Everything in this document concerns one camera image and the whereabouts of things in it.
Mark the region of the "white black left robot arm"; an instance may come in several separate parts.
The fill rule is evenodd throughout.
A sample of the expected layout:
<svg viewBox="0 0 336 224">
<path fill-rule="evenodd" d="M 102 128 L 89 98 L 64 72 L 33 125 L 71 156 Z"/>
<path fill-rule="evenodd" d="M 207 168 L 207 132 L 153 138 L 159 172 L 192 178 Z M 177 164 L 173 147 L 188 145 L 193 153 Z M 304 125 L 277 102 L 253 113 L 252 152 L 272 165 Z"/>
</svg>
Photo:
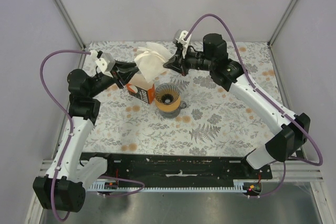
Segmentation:
<svg viewBox="0 0 336 224">
<path fill-rule="evenodd" d="M 108 74 L 99 72 L 91 77 L 82 69 L 69 73 L 70 107 L 65 111 L 68 123 L 62 142 L 46 174 L 33 182 L 41 206 L 52 210 L 55 216 L 59 211 L 78 212 L 85 202 L 86 191 L 100 176 L 114 175 L 116 180 L 120 179 L 120 170 L 106 154 L 93 156 L 81 169 L 77 167 L 99 115 L 101 103 L 95 97 L 113 84 L 122 89 L 138 70 L 134 62 L 115 61 Z"/>
</svg>

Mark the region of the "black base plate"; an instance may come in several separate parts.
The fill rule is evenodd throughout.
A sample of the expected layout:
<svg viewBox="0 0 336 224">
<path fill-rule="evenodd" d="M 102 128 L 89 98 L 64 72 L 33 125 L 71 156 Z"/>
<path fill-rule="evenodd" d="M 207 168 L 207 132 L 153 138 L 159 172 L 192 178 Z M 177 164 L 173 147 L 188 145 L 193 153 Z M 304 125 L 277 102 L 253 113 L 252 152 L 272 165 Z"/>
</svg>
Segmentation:
<svg viewBox="0 0 336 224">
<path fill-rule="evenodd" d="M 259 180 L 272 179 L 269 165 L 252 169 L 242 162 L 242 157 L 221 156 L 176 156 L 145 154 L 88 153 L 80 159 L 88 161 L 93 157 L 107 160 L 108 176 L 141 180 L 141 178 L 196 175 L 198 177 L 221 177 L 225 179 Z"/>
</svg>

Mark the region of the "aluminium frame post right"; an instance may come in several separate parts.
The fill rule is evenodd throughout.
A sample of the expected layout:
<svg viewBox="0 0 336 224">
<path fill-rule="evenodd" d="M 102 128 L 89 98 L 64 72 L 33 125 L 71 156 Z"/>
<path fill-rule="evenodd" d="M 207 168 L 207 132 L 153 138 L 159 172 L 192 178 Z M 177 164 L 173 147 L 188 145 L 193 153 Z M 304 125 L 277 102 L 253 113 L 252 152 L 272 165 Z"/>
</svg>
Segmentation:
<svg viewBox="0 0 336 224">
<path fill-rule="evenodd" d="M 283 30 L 285 24 L 287 23 L 289 17 L 291 16 L 292 12 L 294 11 L 295 7 L 299 3 L 300 0 L 290 0 L 284 13 L 282 14 L 274 32 L 272 33 L 270 39 L 267 42 L 269 48 L 272 48 L 275 44 L 278 36 L 280 35 L 281 31 Z"/>
</svg>

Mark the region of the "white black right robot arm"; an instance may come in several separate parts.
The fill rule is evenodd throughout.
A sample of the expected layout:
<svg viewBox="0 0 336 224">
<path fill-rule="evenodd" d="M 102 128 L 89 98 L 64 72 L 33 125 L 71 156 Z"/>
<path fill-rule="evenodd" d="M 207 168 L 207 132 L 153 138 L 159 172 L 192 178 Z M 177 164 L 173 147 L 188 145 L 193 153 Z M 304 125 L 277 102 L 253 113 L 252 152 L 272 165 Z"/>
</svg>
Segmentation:
<svg viewBox="0 0 336 224">
<path fill-rule="evenodd" d="M 262 88 L 250 75 L 245 75 L 241 64 L 228 57 L 227 43 L 220 34 L 205 35 L 201 51 L 196 51 L 185 41 L 187 34 L 185 30 L 177 32 L 174 40 L 176 53 L 164 67 L 183 76 L 191 69 L 208 71 L 217 85 L 245 102 L 274 134 L 266 144 L 244 157 L 241 174 L 251 179 L 263 166 L 291 158 L 307 141 L 302 130 L 309 130 L 310 118 L 305 113 L 297 115 L 271 96 L 261 94 Z"/>
</svg>

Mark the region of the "aluminium frame post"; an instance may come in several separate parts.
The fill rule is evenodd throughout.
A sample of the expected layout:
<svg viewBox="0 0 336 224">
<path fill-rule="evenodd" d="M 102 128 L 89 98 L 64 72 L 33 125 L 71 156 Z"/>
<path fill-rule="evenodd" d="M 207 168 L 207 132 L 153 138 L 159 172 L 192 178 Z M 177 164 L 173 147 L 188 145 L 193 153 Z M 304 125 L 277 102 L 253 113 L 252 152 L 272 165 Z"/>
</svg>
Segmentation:
<svg viewBox="0 0 336 224">
<path fill-rule="evenodd" d="M 62 18 L 64 19 L 67 27 L 69 28 L 72 36 L 76 40 L 79 47 L 81 49 L 86 49 L 86 44 L 84 43 L 83 39 L 81 38 L 81 36 L 80 36 L 74 22 L 72 21 L 72 19 L 69 15 L 64 3 L 62 2 L 62 0 L 53 0 L 53 2 L 55 3 L 58 11 L 60 12 Z"/>
<path fill-rule="evenodd" d="M 295 7 L 299 3 L 300 0 L 290 0 L 284 13 L 282 14 L 274 32 L 272 33 L 270 39 L 267 42 L 269 48 L 272 48 L 275 44 L 278 36 L 280 35 L 281 31 L 283 30 L 285 24 L 287 23 L 289 17 L 291 16 L 292 12 L 294 11 Z"/>
</svg>

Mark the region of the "grey glass carafe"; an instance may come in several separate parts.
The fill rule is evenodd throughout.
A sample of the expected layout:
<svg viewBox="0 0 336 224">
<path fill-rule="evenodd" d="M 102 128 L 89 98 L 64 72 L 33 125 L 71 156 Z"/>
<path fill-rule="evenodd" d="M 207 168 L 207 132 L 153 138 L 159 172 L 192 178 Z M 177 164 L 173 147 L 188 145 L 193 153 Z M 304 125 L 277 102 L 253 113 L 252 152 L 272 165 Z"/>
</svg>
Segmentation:
<svg viewBox="0 0 336 224">
<path fill-rule="evenodd" d="M 175 109 L 174 111 L 171 112 L 164 112 L 164 111 L 159 111 L 159 113 L 166 119 L 173 119 L 176 118 L 182 109 L 185 109 L 187 107 L 187 104 L 185 101 L 181 101 L 180 105 L 178 106 L 177 109 Z"/>
</svg>

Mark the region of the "orange coffee filter box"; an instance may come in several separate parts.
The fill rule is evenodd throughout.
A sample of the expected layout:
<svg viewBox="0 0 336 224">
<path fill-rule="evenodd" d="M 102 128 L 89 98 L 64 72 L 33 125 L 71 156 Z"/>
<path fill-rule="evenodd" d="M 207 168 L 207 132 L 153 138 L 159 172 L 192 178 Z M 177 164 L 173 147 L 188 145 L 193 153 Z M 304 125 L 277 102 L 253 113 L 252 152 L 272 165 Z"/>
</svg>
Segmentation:
<svg viewBox="0 0 336 224">
<path fill-rule="evenodd" d="M 147 82 L 143 75 L 136 73 L 132 79 L 127 83 L 126 88 L 129 95 L 145 102 L 151 104 L 155 97 L 155 86 L 154 82 Z"/>
</svg>

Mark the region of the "grey ribbed glass dripper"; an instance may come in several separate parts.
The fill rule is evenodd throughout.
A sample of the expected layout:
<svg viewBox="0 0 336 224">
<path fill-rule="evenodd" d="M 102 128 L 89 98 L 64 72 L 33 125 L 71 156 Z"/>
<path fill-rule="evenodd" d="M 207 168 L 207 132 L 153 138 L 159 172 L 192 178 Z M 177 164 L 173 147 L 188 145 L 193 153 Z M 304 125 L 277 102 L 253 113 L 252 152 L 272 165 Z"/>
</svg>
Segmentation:
<svg viewBox="0 0 336 224">
<path fill-rule="evenodd" d="M 170 104 L 180 96 L 180 90 L 172 83 L 163 83 L 156 87 L 155 98 L 165 104 Z"/>
</svg>

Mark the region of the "white paper coffee filter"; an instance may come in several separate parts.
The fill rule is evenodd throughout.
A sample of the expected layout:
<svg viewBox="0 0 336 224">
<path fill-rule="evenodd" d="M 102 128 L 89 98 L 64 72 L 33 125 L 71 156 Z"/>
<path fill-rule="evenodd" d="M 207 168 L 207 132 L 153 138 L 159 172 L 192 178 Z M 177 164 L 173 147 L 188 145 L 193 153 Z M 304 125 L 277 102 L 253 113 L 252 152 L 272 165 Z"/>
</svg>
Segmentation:
<svg viewBox="0 0 336 224">
<path fill-rule="evenodd" d="M 141 53 L 134 59 L 140 73 L 147 82 L 154 81 L 166 69 L 163 65 L 172 57 L 170 51 L 156 42 L 147 42 L 145 47 L 139 47 Z"/>
</svg>

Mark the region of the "round wooden dripper stand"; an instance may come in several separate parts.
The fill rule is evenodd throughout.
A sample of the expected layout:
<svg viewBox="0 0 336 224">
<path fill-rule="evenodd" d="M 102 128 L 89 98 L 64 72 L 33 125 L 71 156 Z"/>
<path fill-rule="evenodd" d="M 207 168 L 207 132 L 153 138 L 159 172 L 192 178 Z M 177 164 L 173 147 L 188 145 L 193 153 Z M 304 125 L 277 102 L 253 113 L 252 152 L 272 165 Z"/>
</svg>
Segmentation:
<svg viewBox="0 0 336 224">
<path fill-rule="evenodd" d="M 173 101 L 170 104 L 165 104 L 163 102 L 160 102 L 158 99 L 154 99 L 156 107 L 164 112 L 171 112 L 177 109 L 181 103 L 181 97 L 178 97 L 175 101 Z"/>
</svg>

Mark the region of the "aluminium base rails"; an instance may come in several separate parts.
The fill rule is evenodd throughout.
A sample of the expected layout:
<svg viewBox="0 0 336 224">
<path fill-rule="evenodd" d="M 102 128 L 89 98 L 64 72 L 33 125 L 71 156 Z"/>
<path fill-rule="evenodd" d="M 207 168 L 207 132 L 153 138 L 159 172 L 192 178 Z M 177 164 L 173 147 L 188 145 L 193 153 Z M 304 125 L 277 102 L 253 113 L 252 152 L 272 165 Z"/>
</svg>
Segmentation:
<svg viewBox="0 0 336 224">
<path fill-rule="evenodd" d="M 80 159 L 80 163 L 78 165 L 78 169 L 81 169 L 88 161 L 83 161 Z M 285 164 L 282 163 L 273 163 L 269 165 L 272 172 L 272 179 L 259 179 L 262 182 L 278 182 L 283 179 L 285 182 L 315 182 L 321 181 L 322 175 L 320 169 L 315 166 L 311 166 L 305 163 L 301 163 L 297 160 L 289 160 L 286 161 Z M 186 181 L 190 184 L 193 181 L 214 181 L 214 180 L 232 180 L 234 182 L 257 182 L 259 180 L 244 180 L 244 179 L 225 179 L 223 176 L 221 177 L 204 177 L 204 176 L 196 176 L 196 175 L 177 175 L 177 176 L 169 176 L 169 177 L 153 177 L 153 178 L 141 178 L 141 180 L 127 179 L 127 183 L 135 183 L 136 181 L 154 183 L 154 182 L 182 182 Z"/>
</svg>

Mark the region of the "aluminium frame post left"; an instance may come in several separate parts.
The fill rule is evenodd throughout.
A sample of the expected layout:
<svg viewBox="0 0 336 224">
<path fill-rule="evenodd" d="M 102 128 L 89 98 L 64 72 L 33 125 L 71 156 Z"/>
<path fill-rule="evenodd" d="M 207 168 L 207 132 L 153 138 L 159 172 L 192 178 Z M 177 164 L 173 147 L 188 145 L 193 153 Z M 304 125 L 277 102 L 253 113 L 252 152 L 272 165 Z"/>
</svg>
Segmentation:
<svg viewBox="0 0 336 224">
<path fill-rule="evenodd" d="M 79 47 L 81 49 L 86 49 L 86 44 L 84 43 L 83 39 L 81 38 L 81 36 L 80 36 L 74 22 L 72 21 L 72 19 L 69 15 L 64 3 L 62 2 L 62 0 L 53 0 L 53 2 L 55 3 L 58 11 L 60 12 L 62 18 L 64 19 L 67 27 L 69 28 L 72 36 L 76 40 Z"/>
</svg>

